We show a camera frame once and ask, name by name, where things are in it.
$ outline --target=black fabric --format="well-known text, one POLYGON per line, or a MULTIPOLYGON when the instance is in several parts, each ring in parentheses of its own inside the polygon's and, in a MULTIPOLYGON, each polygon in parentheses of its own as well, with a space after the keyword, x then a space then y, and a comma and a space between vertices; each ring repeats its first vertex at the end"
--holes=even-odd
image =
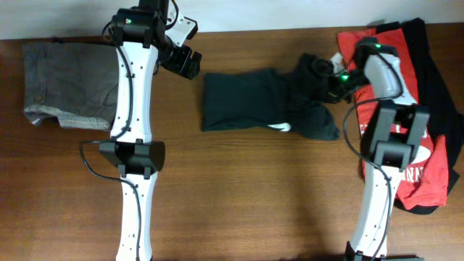
POLYGON ((269 125, 288 123, 291 131, 305 138, 338 139, 332 115, 315 101, 323 98, 322 89, 328 89, 327 77, 312 71, 315 58, 302 55, 297 68, 286 75, 278 75, 274 69, 240 75, 206 74, 202 130, 271 128, 269 125))
MULTIPOLYGON (((387 30, 396 30, 396 23, 377 27, 377 33, 387 30)), ((459 179, 459 174, 453 170, 460 150, 464 144, 464 117, 459 114, 451 99, 448 88, 440 72, 429 54, 429 45, 425 22, 416 18, 401 24, 405 35, 407 48, 413 62, 414 71, 418 80, 419 104, 426 105, 430 111, 428 132, 432 138, 438 135, 446 136, 446 147, 449 165, 448 194, 459 179)), ((402 204, 397 206, 406 210, 402 204)), ((417 206, 406 210, 415 214, 431 214, 437 207, 417 206)))

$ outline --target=white background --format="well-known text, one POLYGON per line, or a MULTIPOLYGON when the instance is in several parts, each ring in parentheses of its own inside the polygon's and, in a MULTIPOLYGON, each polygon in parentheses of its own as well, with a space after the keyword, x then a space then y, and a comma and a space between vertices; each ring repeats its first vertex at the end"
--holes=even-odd
MULTIPOLYGON (((464 22, 464 0, 177 0, 200 32, 464 22)), ((138 0, 0 0, 0 39, 96 36, 138 0)))

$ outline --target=red cloth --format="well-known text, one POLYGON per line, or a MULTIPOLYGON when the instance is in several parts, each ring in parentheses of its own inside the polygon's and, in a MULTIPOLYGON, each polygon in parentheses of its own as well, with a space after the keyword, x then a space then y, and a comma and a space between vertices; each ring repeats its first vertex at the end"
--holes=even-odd
MULTIPOLYGON (((366 36, 375 36, 380 44, 397 48, 401 61, 400 69, 407 89, 411 96, 418 101, 418 83, 402 29, 379 34, 376 34, 375 29, 338 34, 339 47, 345 63, 347 64, 351 60, 355 52, 355 44, 366 36)), ((348 69, 355 69, 355 64, 351 63, 348 69)), ((355 93, 356 102, 372 98, 375 98, 372 86, 361 88, 355 93)), ((364 133, 376 106, 376 103, 370 103, 358 107, 357 120, 360 124, 361 135, 364 133)), ((406 130, 396 127, 392 128, 391 131, 404 132, 406 130)), ((420 146, 422 148, 419 150, 424 154, 417 156, 414 164, 408 165, 397 192, 397 198, 401 200, 407 210, 416 205, 430 207, 444 206, 447 203, 448 161, 445 137, 439 136, 433 142, 426 131, 420 146)))

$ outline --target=brown wooden surface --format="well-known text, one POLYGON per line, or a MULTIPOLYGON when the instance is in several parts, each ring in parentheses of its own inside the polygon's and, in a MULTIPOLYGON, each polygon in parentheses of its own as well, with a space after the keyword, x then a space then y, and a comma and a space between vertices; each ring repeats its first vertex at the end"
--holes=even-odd
MULTIPOLYGON (((199 34, 202 73, 276 67, 303 52, 330 58, 336 33, 362 28, 199 34)), ((433 58, 464 112, 464 24, 429 25, 433 58)), ((93 177, 78 142, 108 133, 32 126, 22 113, 21 44, 0 42, 0 260, 114 260, 120 239, 119 184, 93 177)), ((152 132, 167 145, 152 211, 156 260, 277 260, 344 252, 360 211, 358 160, 340 141, 323 142, 255 128, 203 133, 202 77, 162 70, 152 89, 152 132)), ((348 109, 328 106, 341 126, 348 109)), ((355 117, 349 126, 358 140, 355 117)), ((116 169, 96 148, 88 160, 116 169)), ((464 174, 464 156, 455 169, 464 174)), ((464 185, 432 215, 395 210, 389 254, 464 259, 464 185)))

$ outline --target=gray shorts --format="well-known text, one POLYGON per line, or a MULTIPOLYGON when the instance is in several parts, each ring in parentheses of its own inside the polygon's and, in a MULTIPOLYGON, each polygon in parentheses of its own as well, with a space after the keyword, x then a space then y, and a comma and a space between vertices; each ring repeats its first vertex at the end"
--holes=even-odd
POLYGON ((24 113, 32 124, 56 117, 63 128, 111 128, 119 81, 115 47, 38 42, 22 50, 24 113))

